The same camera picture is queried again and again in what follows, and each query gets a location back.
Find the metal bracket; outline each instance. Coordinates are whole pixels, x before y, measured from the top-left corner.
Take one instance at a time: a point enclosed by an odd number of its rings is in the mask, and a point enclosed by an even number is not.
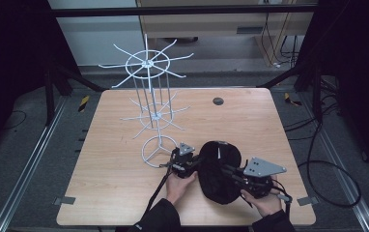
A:
[[[244,169],[243,173],[246,176],[266,177],[278,173],[286,172],[287,169],[283,166],[265,161],[263,159],[253,158]]]
[[[64,196],[62,198],[56,197],[54,201],[52,202],[52,205],[62,205],[62,204],[68,204],[73,205],[73,202],[75,202],[75,197],[68,197]]]
[[[194,152],[194,150],[195,150],[194,147],[190,147],[190,146],[184,144],[183,142],[181,142],[181,145],[180,145],[179,149],[180,149],[180,152],[179,152],[180,156],[184,156],[186,154]]]
[[[297,202],[300,206],[304,206],[308,204],[316,205],[320,203],[320,200],[316,196],[313,196],[313,197],[307,196],[307,197],[302,197],[300,199],[297,199]]]

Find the cable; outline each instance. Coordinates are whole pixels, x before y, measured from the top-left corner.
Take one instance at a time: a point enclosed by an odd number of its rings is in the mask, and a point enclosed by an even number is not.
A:
[[[27,114],[22,110],[14,110],[13,113],[22,113],[24,115],[24,118],[21,120],[21,122],[15,124],[13,126],[3,128],[3,130],[14,129],[14,128],[18,127],[19,125],[21,125],[25,121],[25,119],[27,119]]]
[[[305,139],[310,139],[313,136],[308,136],[308,137],[302,137],[302,138],[289,138],[289,141],[298,141],[298,140],[305,140]]]
[[[323,110],[323,115],[328,112],[329,110],[331,110],[333,107],[335,107],[337,104],[336,103],[333,103],[332,105],[328,106],[327,108],[325,108]],[[293,124],[290,124],[290,125],[287,125],[287,126],[284,126],[284,128],[288,128],[288,127],[291,127],[293,125],[296,125],[296,124],[299,124],[299,123],[304,123],[302,125],[299,125],[295,128],[291,128],[291,129],[286,129],[284,130],[285,132],[289,132],[289,131],[295,131],[295,130],[298,130],[298,129],[301,129],[305,126],[307,126],[308,124],[310,124],[311,122],[314,122],[316,120],[316,118],[309,118],[309,119],[304,119],[304,120],[301,120],[299,122],[296,122],[296,123],[293,123]]]
[[[332,84],[330,84],[329,82],[327,82],[326,80],[322,79],[322,78],[321,78],[321,84],[322,84],[321,88],[323,90],[326,90],[326,91],[328,91],[332,94],[337,94],[336,87],[333,86]]]
[[[264,3],[265,4],[269,4],[270,1],[269,0],[265,0]],[[274,48],[274,44],[272,43],[271,35],[270,35],[270,30],[269,30],[269,15],[270,15],[269,13],[266,13],[266,20],[265,20],[265,24],[264,24],[263,31],[262,31],[262,34],[261,34],[261,44],[262,44],[263,50],[265,51],[266,56],[267,56],[269,62],[271,62],[271,59],[269,57],[269,54],[268,54],[268,52],[267,52],[267,50],[266,50],[266,48],[264,46],[264,33],[267,31],[267,34],[269,36],[269,41],[270,41],[270,44],[271,44],[271,48],[272,48],[272,55],[278,61],[277,65],[288,63],[289,61],[280,61],[278,59],[278,57],[276,56],[276,54],[275,54],[275,48]]]
[[[314,192],[320,197],[322,198],[323,200],[325,200],[325,202],[331,204],[331,205],[334,205],[334,206],[337,206],[337,207],[341,207],[341,208],[351,208],[353,206],[355,206],[356,204],[359,203],[360,199],[361,199],[361,189],[359,187],[359,184],[358,182],[350,175],[350,173],[348,173],[346,170],[344,170],[342,167],[334,164],[334,163],[331,163],[331,162],[328,162],[328,161],[324,161],[324,160],[311,160],[311,153],[312,153],[312,149],[314,147],[314,141],[315,141],[315,138],[317,136],[317,134],[320,132],[321,130],[321,126],[323,124],[320,123],[318,124],[315,132],[314,132],[314,136],[311,140],[311,144],[310,144],[310,148],[309,148],[309,151],[308,151],[308,156],[307,156],[307,161],[304,162],[304,163],[301,163],[298,167],[301,167],[303,166],[304,164],[306,164],[306,167],[307,167],[307,178],[308,178],[308,183],[310,184],[311,188],[314,190]],[[356,186],[356,191],[358,193],[358,197],[357,199],[355,200],[355,202],[351,203],[351,204],[341,204],[341,203],[337,203],[337,202],[334,202],[334,201],[331,201],[329,199],[327,199],[325,196],[323,196],[322,194],[320,194],[314,187],[314,184],[312,182],[312,179],[311,179],[311,175],[310,175],[310,163],[324,163],[324,164],[328,164],[328,165],[332,165],[336,168],[338,168],[339,170],[341,170],[342,172],[344,172],[350,179],[351,181],[354,182],[355,186]]]
[[[326,95],[324,96],[322,99],[321,99],[321,102],[323,102],[325,99],[328,99],[328,98],[335,98],[336,99],[336,95],[332,94],[332,95]]]
[[[297,66],[294,66],[292,69],[287,70],[286,72],[284,72],[283,74],[279,75],[278,77],[264,83],[261,85],[257,85],[257,88],[271,88],[272,86],[276,85],[277,83],[285,80],[286,78],[295,75],[295,74],[299,74],[302,73],[308,66],[313,65],[313,63],[317,62],[317,59],[319,58],[319,55],[323,49],[322,44],[324,43],[324,40],[326,39],[327,36],[329,36],[329,32],[332,30],[333,26],[335,25],[335,23],[338,21],[338,19],[341,18],[342,14],[345,12],[345,10],[347,9],[349,3],[351,0],[348,0],[346,2],[346,5],[343,7],[342,11],[338,14],[338,16],[332,21],[332,23],[329,24],[329,26],[327,27],[327,29],[324,31],[324,33],[322,33],[322,35],[319,37],[319,39],[315,42],[314,45],[312,45],[312,48],[309,49],[309,51],[307,52],[307,57],[305,57],[305,59],[301,59],[298,61],[302,61],[299,62]]]
[[[296,54],[299,54],[299,52],[296,52],[296,48],[298,45],[298,36],[294,36],[294,43],[293,43],[293,50],[292,51],[283,51],[283,47],[287,41],[288,36],[284,37],[283,43],[281,44],[280,47],[280,54],[282,57],[289,59],[289,61],[285,61],[283,63],[288,63],[290,62],[290,68],[292,68],[293,66],[296,65],[296,60],[297,60],[297,56]]]
[[[334,106],[332,108],[329,109],[329,112],[325,112],[324,115],[329,115],[332,111],[338,109],[338,104],[335,103]]]
[[[284,194],[285,197],[288,198],[288,200],[284,200],[284,203],[286,205],[286,211],[285,211],[285,213],[287,215],[287,218],[289,218],[290,217],[290,208],[291,208],[291,203],[293,201],[293,197],[287,193],[286,189],[284,188],[284,186],[279,181],[274,180],[274,179],[272,179],[272,180],[274,182],[276,182],[278,185],[281,186],[281,188],[275,187],[275,186],[273,186],[272,188],[273,189],[276,189],[276,190],[279,190],[280,192],[282,192]]]

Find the white wire rack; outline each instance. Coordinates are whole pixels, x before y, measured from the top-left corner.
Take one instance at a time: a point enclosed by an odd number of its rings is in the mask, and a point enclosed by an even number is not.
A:
[[[120,47],[113,44],[118,50],[124,52],[129,56],[127,61],[123,65],[115,65],[115,66],[102,66],[105,69],[112,68],[125,68],[128,77],[123,81],[118,83],[117,85],[112,86],[112,88],[118,88],[123,83],[128,81],[129,79],[133,79],[133,83],[136,89],[137,101],[130,99],[133,104],[137,105],[139,108],[139,116],[131,117],[131,118],[121,118],[121,120],[139,120],[142,124],[143,128],[140,130],[134,137],[138,137],[144,130],[153,130],[156,131],[156,136],[149,138],[142,146],[142,159],[147,164],[152,167],[160,167],[160,164],[151,163],[151,159],[153,159],[157,154],[167,153],[171,154],[171,151],[177,147],[177,142],[170,136],[162,134],[162,130],[168,126],[173,126],[179,130],[184,130],[178,125],[173,123],[174,115],[178,112],[187,110],[190,106],[174,110],[172,108],[172,101],[176,98],[177,93],[171,96],[170,93],[170,84],[169,84],[169,74],[174,75],[178,78],[185,78],[185,75],[179,75],[174,72],[169,71],[170,64],[172,61],[183,60],[189,58],[193,55],[193,53],[177,58],[168,57],[164,51],[166,51],[169,47],[173,46],[176,43],[176,40],[171,44],[167,45],[161,51],[149,49],[148,47],[148,38],[145,35],[145,50],[138,51],[134,54],[131,54]],[[167,89],[167,97],[166,91],[162,91],[162,81],[161,79],[165,76],[165,88]],[[147,154],[149,149],[146,147],[149,144],[155,141],[156,148],[152,150],[152,152]],[[170,145],[174,147],[170,147],[168,149],[168,145],[166,145],[166,141],[169,141]]]

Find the human hand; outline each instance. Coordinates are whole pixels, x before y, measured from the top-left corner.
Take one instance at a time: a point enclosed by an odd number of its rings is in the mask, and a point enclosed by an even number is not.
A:
[[[183,179],[175,173],[170,174],[166,181],[166,200],[175,205],[184,196],[188,185],[196,180],[196,176],[196,171]]]
[[[273,180],[275,181],[277,180],[277,176],[274,175],[271,177]],[[246,190],[244,189],[241,190],[241,194],[244,196],[244,199],[253,204],[257,208],[262,217],[272,215],[282,209],[281,200],[277,196],[279,193],[280,191],[272,189],[268,196],[256,199]]]

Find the white wall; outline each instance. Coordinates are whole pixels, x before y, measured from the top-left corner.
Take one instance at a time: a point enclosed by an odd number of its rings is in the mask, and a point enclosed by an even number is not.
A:
[[[48,0],[52,9],[136,7],[135,0]],[[136,53],[144,49],[138,16],[58,17],[78,66],[125,63],[128,56],[113,44]]]

